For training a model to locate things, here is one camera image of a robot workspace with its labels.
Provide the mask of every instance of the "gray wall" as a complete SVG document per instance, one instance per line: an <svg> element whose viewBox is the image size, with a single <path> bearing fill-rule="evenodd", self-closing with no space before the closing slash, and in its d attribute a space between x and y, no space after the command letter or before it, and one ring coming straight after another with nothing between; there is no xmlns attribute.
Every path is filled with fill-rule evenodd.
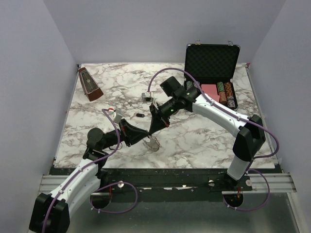
<svg viewBox="0 0 311 233"><path fill-rule="evenodd" d="M0 1L0 232L28 229L77 67L42 0Z"/></svg>
<svg viewBox="0 0 311 233"><path fill-rule="evenodd" d="M311 1L287 0L251 64L278 158L290 171L311 229Z"/></svg>
<svg viewBox="0 0 311 233"><path fill-rule="evenodd" d="M184 62L188 43L250 62L285 0L44 0L78 63Z"/></svg>

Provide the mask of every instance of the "robotic arm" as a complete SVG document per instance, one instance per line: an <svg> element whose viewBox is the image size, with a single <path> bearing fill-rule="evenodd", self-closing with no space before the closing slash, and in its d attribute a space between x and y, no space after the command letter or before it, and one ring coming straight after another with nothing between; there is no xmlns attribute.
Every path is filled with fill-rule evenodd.
<svg viewBox="0 0 311 233"><path fill-rule="evenodd" d="M109 184L107 172L102 170L107 159L98 161L107 156L103 150L117 144L118 136L120 141L124 141L129 147L145 137L169 127L170 116L176 114L180 109L186 109L213 120L236 138L233 146L235 157L225 174L224 180L231 186L235 186L239 182L254 155L265 142L263 130L240 119L248 119L262 125L261 118L257 115L248 118L246 115L227 109L227 111L238 116L238 119L233 118L216 108L214 105L220 104L206 95L211 100L211 103L208 103L198 88L193 86L185 90L175 77L168 78L160 86L171 99L163 105L159 105L155 101L152 102L150 105L152 121L149 131L134 127L125 119L121 119L119 122L119 135L116 131L103 133L98 128L89 131L87 149L78 167L51 193L48 195L41 193L37 197L29 226L30 230L36 233L43 232L44 218L49 215L45 233L65 233L69 227L71 216L79 206L98 188ZM143 101L148 100L153 100L152 96L144 94Z"/></svg>

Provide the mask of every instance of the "gray floor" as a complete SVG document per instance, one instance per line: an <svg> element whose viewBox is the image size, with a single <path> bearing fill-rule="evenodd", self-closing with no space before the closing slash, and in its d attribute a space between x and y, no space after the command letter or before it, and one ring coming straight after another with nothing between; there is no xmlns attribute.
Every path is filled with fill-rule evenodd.
<svg viewBox="0 0 311 233"><path fill-rule="evenodd" d="M262 203L265 194L245 196L244 208ZM113 203L122 210L130 203ZM298 233L286 194L273 194L253 212L227 209L222 202L143 203L122 215L98 214L85 202L71 219L68 233Z"/></svg>

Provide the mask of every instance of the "metronome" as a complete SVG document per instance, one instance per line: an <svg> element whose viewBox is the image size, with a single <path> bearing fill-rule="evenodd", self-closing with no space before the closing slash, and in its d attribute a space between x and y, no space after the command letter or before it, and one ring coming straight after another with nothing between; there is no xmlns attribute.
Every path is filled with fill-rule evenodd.
<svg viewBox="0 0 311 233"><path fill-rule="evenodd" d="M83 91L88 97L89 101L97 100L100 96L103 95L102 90L99 88L85 67L79 69L78 72Z"/></svg>

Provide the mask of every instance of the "white marble tabletop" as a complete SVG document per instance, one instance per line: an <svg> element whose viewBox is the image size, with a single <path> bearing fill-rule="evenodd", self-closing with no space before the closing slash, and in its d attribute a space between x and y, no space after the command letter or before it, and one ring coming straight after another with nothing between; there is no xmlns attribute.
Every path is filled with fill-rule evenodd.
<svg viewBox="0 0 311 233"><path fill-rule="evenodd" d="M104 95L89 102L78 80L71 102L65 129L55 167L76 167L86 149L87 132L98 127L104 132L113 130L111 123L102 113L103 108L121 109L124 118L132 125L149 130L151 114L149 104L142 103L141 94L146 92L152 76L165 67L184 68L184 64L84 64ZM169 98L159 86L165 79L175 76L183 83L183 74L169 70L158 75L151 90L157 102L164 103ZM254 94L245 66L238 64L233 77L239 109L238 112L252 116L258 113ZM136 117L143 113L144 118ZM169 128L154 135L160 149L152 152L142 141L121 150L108 158L105 167L114 168L227 168L234 154L235 138L221 126L200 115L184 110L171 117ZM266 142L257 155L270 153ZM252 167L274 168L271 158L257 159Z"/></svg>

